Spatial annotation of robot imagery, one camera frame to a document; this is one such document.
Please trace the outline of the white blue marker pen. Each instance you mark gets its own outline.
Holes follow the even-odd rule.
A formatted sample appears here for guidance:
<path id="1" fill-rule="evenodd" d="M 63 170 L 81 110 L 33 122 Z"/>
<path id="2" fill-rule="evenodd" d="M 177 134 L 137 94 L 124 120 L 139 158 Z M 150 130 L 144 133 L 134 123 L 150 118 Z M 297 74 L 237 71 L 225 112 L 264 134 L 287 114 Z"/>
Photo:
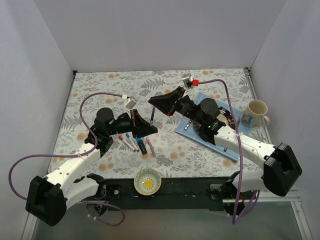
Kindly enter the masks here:
<path id="1" fill-rule="evenodd" d="M 139 148 L 136 146 L 135 142 L 133 141 L 132 137 L 130 136 L 129 133 L 125 134 L 127 139 L 130 141 L 130 143 L 132 144 L 132 146 L 134 147 L 134 149 L 139 152 Z"/>

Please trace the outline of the black blue highlighter pen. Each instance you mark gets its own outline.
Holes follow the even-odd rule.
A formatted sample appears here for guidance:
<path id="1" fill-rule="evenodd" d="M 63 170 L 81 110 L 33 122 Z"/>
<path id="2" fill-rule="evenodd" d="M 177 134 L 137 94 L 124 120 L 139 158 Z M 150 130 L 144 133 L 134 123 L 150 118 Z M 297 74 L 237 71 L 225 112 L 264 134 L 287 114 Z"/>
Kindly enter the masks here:
<path id="1" fill-rule="evenodd" d="M 140 137 L 138 137 L 138 138 L 136 139 L 136 142 L 137 142 L 137 144 L 138 144 L 138 146 L 139 146 L 139 149 L 140 149 L 141 153 L 142 153 L 143 155 L 147 154 L 148 152 L 147 152 L 147 150 L 146 150 L 146 147 L 145 147 L 145 144 L 144 144 L 144 142 L 143 142 L 143 139 L 140 138 Z"/>

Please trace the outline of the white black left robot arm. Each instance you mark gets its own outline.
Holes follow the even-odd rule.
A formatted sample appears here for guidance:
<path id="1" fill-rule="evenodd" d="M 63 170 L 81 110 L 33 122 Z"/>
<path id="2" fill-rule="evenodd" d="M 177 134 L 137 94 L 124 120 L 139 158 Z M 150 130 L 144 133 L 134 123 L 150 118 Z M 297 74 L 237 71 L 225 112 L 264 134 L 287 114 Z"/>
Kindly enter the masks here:
<path id="1" fill-rule="evenodd" d="M 36 176 L 31 182 L 26 210 L 49 226 L 61 221 L 68 208 L 86 198 L 105 198 L 107 181 L 100 175 L 84 171 L 97 162 L 110 149 L 113 135 L 132 133 L 143 138 L 157 133 L 158 129 L 143 119 L 136 109 L 118 118 L 104 107 L 97 111 L 91 133 L 85 139 L 77 156 L 44 177 Z"/>

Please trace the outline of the white red marker pen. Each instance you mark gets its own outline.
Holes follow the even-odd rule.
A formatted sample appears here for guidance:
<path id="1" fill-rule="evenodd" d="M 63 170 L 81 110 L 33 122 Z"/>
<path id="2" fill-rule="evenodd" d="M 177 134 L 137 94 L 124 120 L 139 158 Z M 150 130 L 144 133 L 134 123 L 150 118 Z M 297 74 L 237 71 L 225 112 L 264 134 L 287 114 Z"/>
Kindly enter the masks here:
<path id="1" fill-rule="evenodd" d="M 136 149 L 131 146 L 127 141 L 124 140 L 122 136 L 118 136 L 118 138 L 122 141 L 123 144 L 125 144 L 131 151 L 136 152 Z"/>

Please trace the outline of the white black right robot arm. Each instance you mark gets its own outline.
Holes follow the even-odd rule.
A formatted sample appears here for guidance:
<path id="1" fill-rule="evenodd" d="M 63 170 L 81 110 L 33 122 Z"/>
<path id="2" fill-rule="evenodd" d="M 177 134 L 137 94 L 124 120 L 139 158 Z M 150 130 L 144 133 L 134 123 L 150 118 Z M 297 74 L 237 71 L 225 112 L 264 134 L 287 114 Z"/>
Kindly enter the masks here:
<path id="1" fill-rule="evenodd" d="M 253 190 L 269 190 L 284 197 L 302 174 L 289 145 L 275 146 L 237 133 L 236 118 L 212 98 L 205 97 L 195 103 L 185 94 L 184 88 L 178 87 L 170 93 L 153 96 L 148 102 L 167 116 L 179 113 L 191 120 L 196 124 L 194 139 L 203 140 L 204 146 L 233 151 L 259 166 L 258 171 L 246 175 L 235 172 L 229 178 L 224 187 L 232 199 Z"/>

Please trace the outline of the purple black pen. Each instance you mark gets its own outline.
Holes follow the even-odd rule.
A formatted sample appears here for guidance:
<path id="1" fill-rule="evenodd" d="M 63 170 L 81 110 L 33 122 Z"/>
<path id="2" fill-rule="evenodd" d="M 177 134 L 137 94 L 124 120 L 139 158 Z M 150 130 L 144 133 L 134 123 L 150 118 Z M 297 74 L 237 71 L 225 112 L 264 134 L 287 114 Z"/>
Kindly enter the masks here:
<path id="1" fill-rule="evenodd" d="M 153 107 L 152 108 L 152 112 L 151 112 L 151 116 L 150 116 L 150 122 L 149 122 L 151 126 L 153 125 L 153 120 L 154 120 L 154 116 L 155 116 L 155 110 L 156 110 L 156 108 Z"/>

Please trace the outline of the pink marker pen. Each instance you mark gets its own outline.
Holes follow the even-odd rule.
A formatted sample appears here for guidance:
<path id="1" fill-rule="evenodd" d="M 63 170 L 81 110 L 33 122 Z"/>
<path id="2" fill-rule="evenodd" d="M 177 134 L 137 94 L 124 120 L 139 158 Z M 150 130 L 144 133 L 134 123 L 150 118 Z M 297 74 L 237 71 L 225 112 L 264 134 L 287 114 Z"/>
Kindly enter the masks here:
<path id="1" fill-rule="evenodd" d="M 151 150 L 152 156 L 155 158 L 156 157 L 155 149 L 154 149 L 152 142 L 149 138 L 147 138 L 147 143 L 148 143 L 149 148 Z"/>

